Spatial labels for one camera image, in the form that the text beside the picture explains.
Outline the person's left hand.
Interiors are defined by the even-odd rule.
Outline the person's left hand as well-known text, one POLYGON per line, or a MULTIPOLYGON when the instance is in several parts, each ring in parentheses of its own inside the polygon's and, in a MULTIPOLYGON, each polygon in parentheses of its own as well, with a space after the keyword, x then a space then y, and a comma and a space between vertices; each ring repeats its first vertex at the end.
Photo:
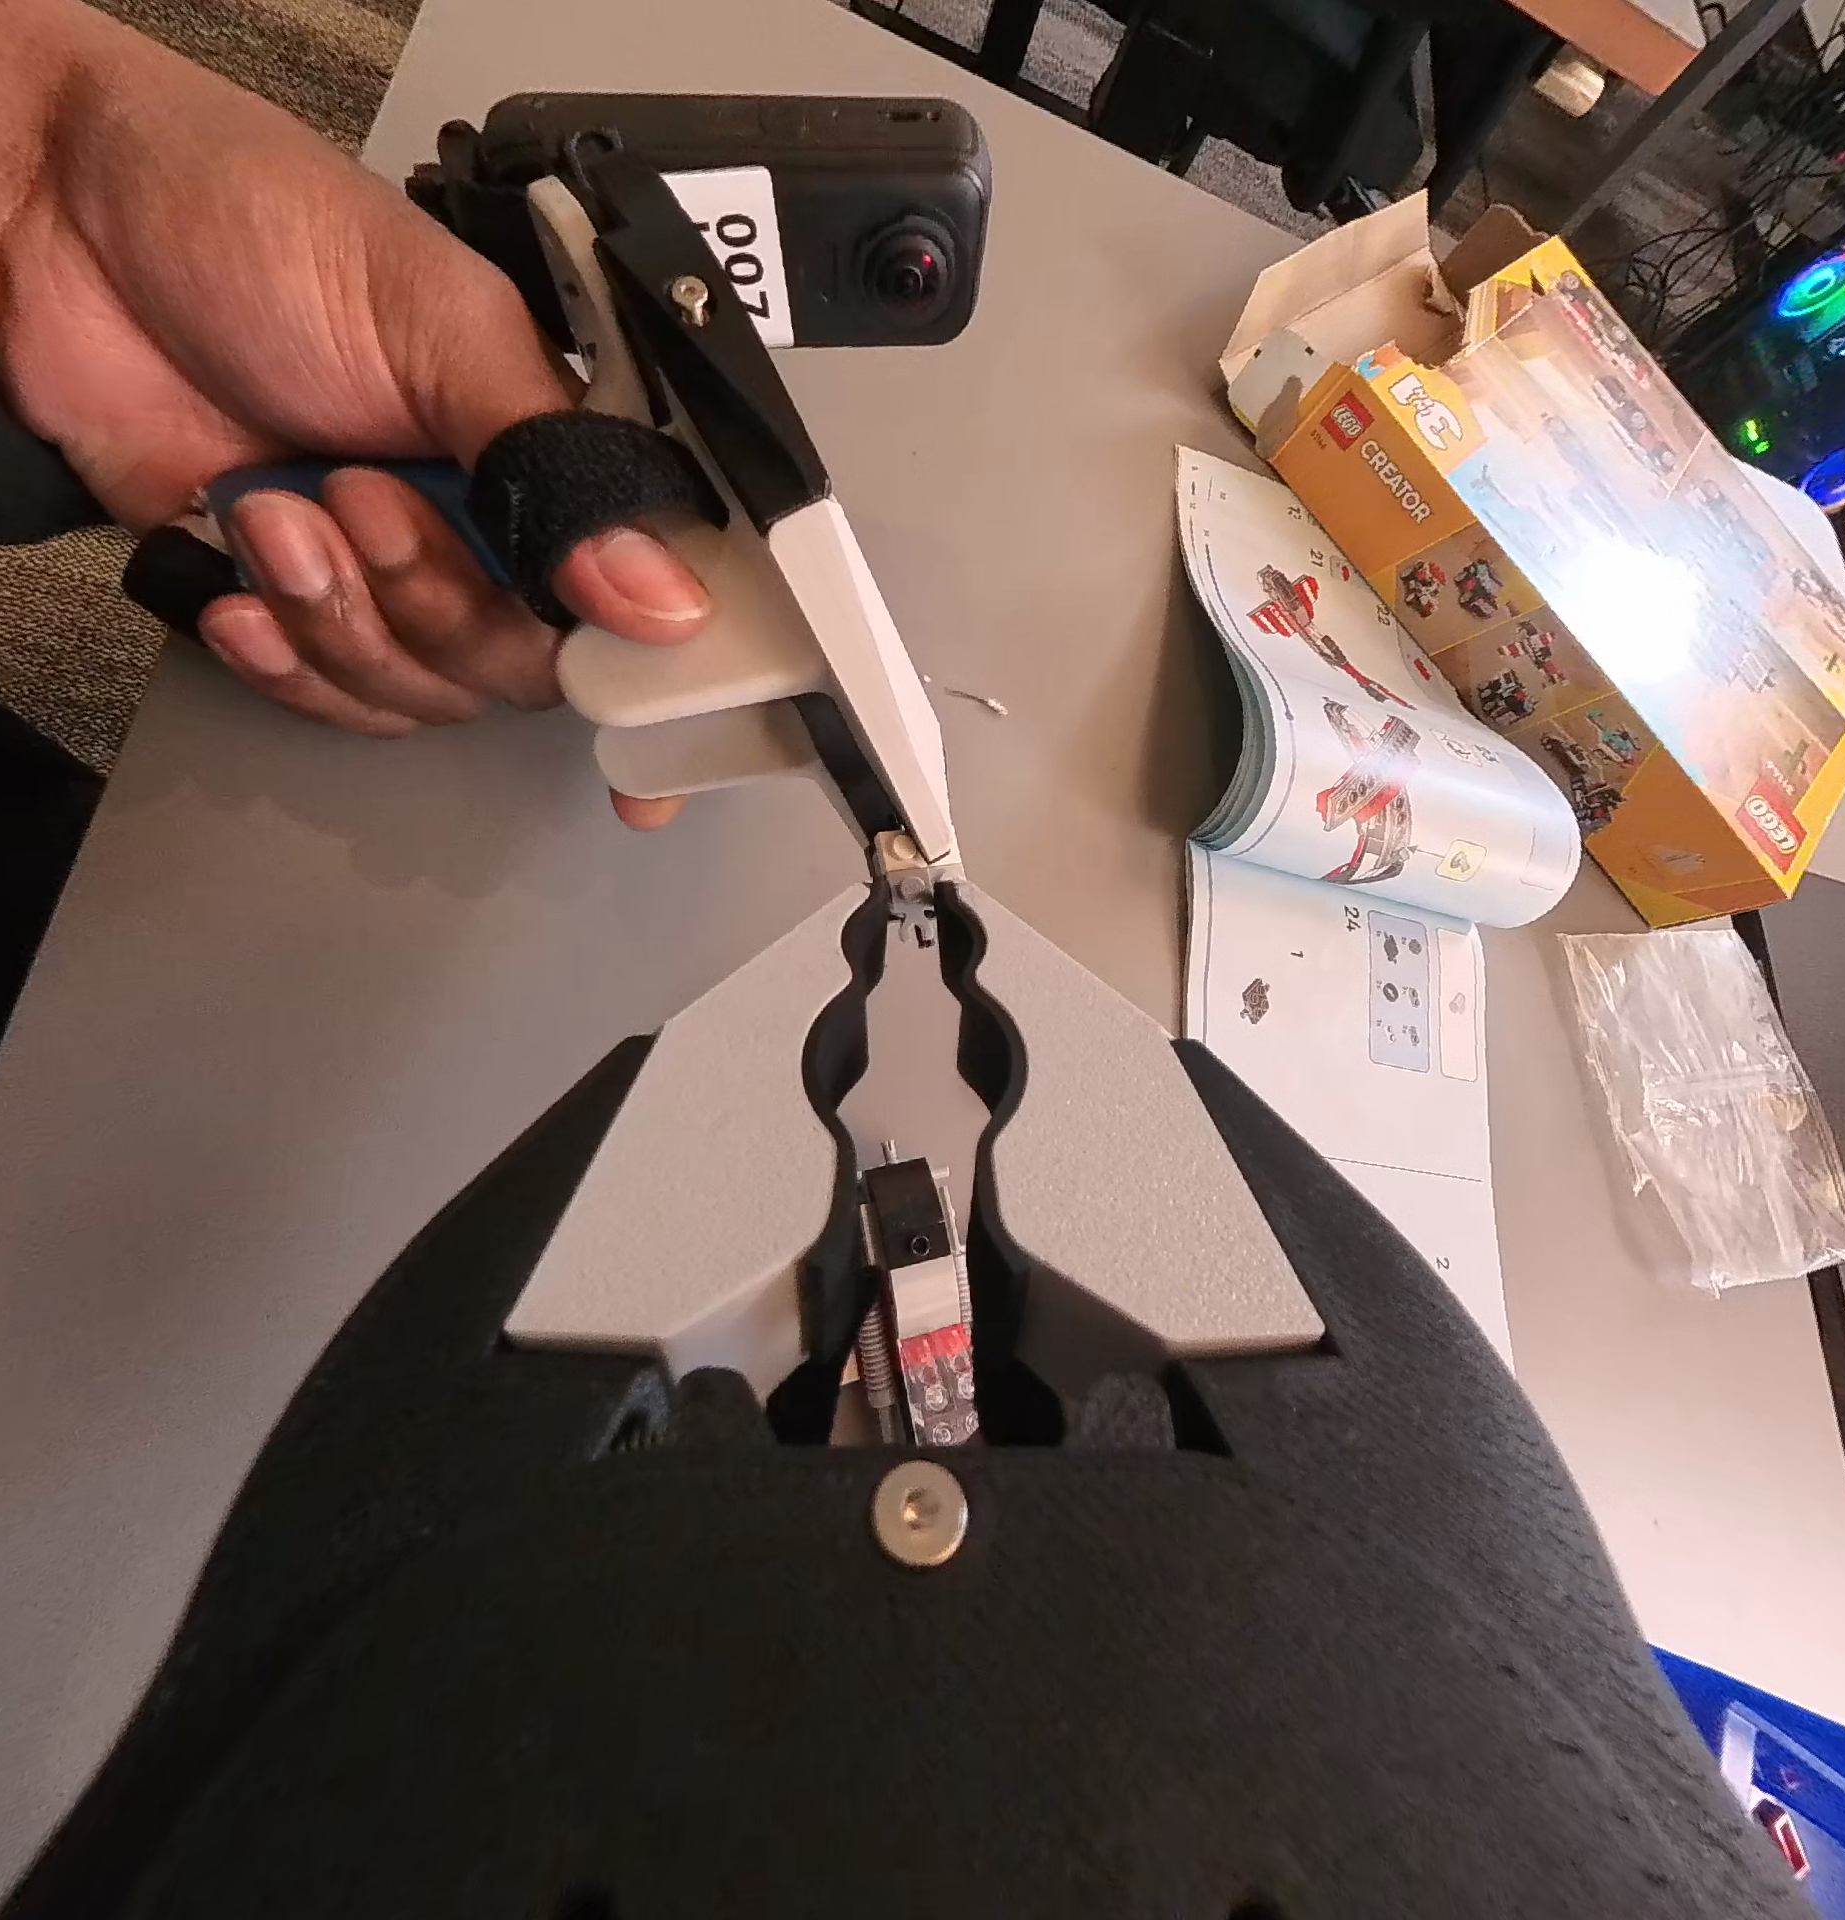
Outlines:
POLYGON ((576 399, 515 286, 285 111, 82 5, 0 5, 0 396, 121 527, 219 474, 252 592, 203 645, 280 707, 375 740, 553 710, 562 636, 394 459, 474 469, 576 399))

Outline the black chair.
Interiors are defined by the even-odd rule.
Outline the black chair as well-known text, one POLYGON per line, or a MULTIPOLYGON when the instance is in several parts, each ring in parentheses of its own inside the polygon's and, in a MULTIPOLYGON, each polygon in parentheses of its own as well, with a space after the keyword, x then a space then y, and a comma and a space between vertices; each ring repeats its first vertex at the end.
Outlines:
POLYGON ((1185 175, 1205 142, 1279 171, 1297 212, 1403 187, 1431 148, 1417 61, 1458 5, 1142 3, 1095 86, 1087 126, 1185 175))

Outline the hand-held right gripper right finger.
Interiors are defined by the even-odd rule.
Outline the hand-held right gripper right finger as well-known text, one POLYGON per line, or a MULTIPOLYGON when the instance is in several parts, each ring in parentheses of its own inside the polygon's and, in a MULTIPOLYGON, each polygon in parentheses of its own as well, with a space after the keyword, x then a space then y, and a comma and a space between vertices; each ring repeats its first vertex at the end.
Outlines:
POLYGON ((934 887, 956 1067, 988 1113, 977 1358, 1309 1353, 1323 1322, 1165 1029, 970 883, 934 887))

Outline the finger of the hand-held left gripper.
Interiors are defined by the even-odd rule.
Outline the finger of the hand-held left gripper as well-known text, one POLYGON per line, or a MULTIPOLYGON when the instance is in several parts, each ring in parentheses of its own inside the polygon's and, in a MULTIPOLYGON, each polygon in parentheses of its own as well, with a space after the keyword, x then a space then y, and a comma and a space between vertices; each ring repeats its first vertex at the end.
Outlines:
POLYGON ((903 831, 959 867, 940 720, 838 500, 780 520, 773 563, 824 662, 824 691, 793 703, 846 814, 866 844, 903 831))

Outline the blue plastic storage box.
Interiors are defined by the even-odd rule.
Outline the blue plastic storage box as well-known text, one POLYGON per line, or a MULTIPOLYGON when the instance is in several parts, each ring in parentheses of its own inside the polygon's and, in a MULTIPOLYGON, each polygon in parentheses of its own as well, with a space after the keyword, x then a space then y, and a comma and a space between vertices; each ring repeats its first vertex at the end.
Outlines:
POLYGON ((1845 1727, 1660 1648, 1728 1791, 1825 1918, 1845 1918, 1845 1727))

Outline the person's left forearm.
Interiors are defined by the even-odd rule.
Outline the person's left forearm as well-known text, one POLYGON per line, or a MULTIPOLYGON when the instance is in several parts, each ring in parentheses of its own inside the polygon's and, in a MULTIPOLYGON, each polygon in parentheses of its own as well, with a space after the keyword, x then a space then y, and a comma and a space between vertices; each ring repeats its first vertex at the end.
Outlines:
POLYGON ((0 396, 0 547, 111 526, 58 444, 28 430, 0 396))

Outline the red grey toy brick model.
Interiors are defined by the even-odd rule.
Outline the red grey toy brick model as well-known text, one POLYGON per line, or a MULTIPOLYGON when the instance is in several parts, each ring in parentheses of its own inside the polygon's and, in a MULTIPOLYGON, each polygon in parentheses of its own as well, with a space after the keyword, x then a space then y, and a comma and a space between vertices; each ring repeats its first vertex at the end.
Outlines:
POLYGON ((854 1370, 885 1444, 959 1448, 980 1437, 973 1310, 948 1176, 883 1138, 858 1176, 871 1282, 854 1370))

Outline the small grey white brick piece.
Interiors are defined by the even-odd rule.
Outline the small grey white brick piece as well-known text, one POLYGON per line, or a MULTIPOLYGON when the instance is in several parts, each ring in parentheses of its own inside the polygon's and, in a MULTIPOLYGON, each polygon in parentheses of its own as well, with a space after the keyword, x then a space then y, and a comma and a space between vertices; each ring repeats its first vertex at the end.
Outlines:
POLYGON ((934 864, 904 829, 878 833, 866 848, 874 881, 885 894, 893 934, 915 950, 937 946, 934 864))

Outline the open instruction booklet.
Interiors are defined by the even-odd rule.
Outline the open instruction booklet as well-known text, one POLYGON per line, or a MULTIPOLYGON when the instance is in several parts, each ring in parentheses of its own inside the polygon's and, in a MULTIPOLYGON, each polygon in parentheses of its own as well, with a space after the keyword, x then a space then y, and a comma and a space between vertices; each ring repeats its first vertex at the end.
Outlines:
POLYGON ((1238 699, 1229 779, 1185 848, 1183 1034, 1512 1361, 1481 929, 1558 905, 1577 829, 1287 488, 1179 444, 1174 524, 1238 699))

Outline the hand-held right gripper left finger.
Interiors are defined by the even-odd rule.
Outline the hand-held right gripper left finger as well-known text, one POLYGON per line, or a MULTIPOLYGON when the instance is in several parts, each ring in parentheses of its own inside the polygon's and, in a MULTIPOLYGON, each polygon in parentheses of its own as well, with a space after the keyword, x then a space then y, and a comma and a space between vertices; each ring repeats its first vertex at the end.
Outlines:
POLYGON ((789 1372, 801 1261, 829 1222, 836 1145, 805 1090, 813 1022, 851 982, 847 887, 656 1036, 503 1333, 523 1348, 789 1372))

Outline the yellow toy brick box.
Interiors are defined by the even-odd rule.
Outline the yellow toy brick box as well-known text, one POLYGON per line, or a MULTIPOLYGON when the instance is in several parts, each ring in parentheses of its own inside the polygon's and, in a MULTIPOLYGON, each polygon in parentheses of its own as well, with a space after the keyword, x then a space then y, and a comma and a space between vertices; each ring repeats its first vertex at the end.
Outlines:
POLYGON ((1794 899, 1845 799, 1845 555, 1701 423, 1561 238, 1426 196, 1259 277, 1257 453, 1645 925, 1794 899))

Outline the clear plastic bag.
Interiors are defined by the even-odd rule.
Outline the clear plastic bag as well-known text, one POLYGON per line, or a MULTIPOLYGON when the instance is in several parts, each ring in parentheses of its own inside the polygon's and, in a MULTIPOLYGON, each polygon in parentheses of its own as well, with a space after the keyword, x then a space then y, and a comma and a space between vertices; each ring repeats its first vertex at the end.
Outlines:
POLYGON ((1845 1163, 1744 940, 1726 925, 1558 938, 1634 1192, 1705 1294, 1845 1265, 1845 1163))

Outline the wooden table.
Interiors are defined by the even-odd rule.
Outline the wooden table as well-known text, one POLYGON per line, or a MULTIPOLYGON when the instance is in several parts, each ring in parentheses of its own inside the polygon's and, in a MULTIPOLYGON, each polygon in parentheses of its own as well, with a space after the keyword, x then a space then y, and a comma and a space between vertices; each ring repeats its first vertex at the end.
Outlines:
POLYGON ((1675 84, 1729 84, 1787 27, 1817 5, 1723 5, 1723 27, 1704 27, 1694 3, 1512 3, 1512 8, 1651 99, 1675 84))

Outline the computer case with lit fans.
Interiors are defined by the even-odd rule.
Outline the computer case with lit fans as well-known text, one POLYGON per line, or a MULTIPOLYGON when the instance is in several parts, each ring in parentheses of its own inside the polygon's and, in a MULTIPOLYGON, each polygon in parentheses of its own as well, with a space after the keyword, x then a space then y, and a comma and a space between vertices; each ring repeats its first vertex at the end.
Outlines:
POLYGON ((1845 514, 1845 243, 1744 318, 1712 379, 1731 451, 1825 515, 1845 514))

